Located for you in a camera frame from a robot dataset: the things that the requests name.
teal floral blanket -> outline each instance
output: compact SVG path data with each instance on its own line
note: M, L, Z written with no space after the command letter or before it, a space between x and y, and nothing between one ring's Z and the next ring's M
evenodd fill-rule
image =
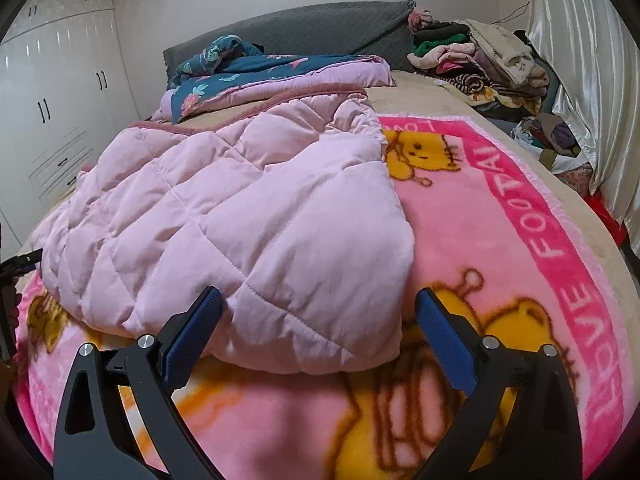
M195 105L229 88L304 75L358 56L265 56L237 36L223 36L202 53L181 63L169 82L172 121L188 115Z

curtain fold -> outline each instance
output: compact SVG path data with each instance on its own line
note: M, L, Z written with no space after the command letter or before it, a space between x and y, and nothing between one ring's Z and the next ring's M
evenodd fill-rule
M531 9L529 39L561 81L554 113L640 255L640 50L609 0L531 0Z

wire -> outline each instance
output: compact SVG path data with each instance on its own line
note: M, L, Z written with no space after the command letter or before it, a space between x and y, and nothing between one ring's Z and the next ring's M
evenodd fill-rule
M507 22L510 22L511 20L515 20L516 18L519 18L525 12L527 12L527 10L529 10L530 3L531 2L527 2L523 6L519 6L517 9L514 9L513 12L509 16L507 16L506 18L503 18L501 20L498 20L497 22L493 22L492 25L498 25L499 23L507 23ZM516 12L518 12L519 10L522 10L522 12L520 14L514 16L514 14L516 14Z

white wardrobe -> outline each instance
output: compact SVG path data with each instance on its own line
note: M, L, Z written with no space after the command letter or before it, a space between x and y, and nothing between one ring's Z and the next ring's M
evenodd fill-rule
M0 44L0 258L138 119L113 0L29 0Z

pile of clothes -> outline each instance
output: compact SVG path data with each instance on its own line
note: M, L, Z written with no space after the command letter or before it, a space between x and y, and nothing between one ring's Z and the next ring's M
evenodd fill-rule
M487 118L517 122L540 113L549 77L514 34L475 20L413 21L408 59L419 71L451 85L456 97Z
M425 9L414 9L409 22L414 51L408 59L418 72L437 79L582 197L590 194L591 164L567 124L542 112L554 92L550 74L557 77L529 45L500 25L439 22Z

